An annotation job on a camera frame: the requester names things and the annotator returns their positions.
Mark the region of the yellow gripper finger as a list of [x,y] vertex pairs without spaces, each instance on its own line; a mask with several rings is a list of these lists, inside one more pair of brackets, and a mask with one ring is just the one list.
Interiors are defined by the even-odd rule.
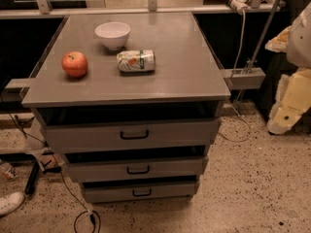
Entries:
[[267,130],[272,134],[284,134],[311,108],[311,70],[298,69],[291,76],[282,75],[275,99]]

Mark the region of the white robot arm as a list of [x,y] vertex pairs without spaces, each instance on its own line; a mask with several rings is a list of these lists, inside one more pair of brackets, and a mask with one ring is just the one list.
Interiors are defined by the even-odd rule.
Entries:
[[270,133],[284,134],[311,108],[311,3],[265,48],[284,52],[297,67],[292,75],[281,76],[267,123]]

